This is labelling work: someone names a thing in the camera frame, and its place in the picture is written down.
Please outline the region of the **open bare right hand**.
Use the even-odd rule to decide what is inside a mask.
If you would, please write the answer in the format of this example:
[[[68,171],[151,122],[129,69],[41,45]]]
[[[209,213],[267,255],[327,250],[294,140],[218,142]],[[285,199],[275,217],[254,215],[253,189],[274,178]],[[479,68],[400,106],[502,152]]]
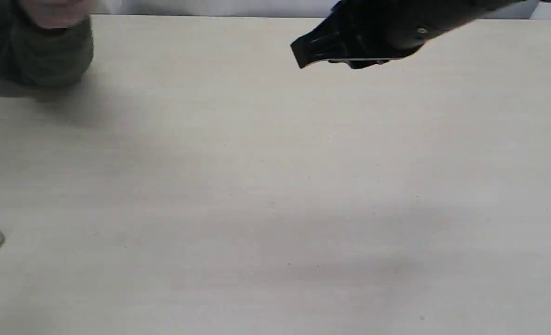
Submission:
[[[96,0],[20,0],[21,8],[41,28],[69,28],[84,21]]]

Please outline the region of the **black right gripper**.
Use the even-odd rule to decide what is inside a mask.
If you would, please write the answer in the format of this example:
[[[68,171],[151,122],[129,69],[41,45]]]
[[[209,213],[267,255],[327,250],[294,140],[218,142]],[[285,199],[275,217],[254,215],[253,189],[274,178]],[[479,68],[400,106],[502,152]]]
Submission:
[[[299,68],[322,61],[363,69],[405,59],[427,42],[515,0],[341,0],[291,44]]]

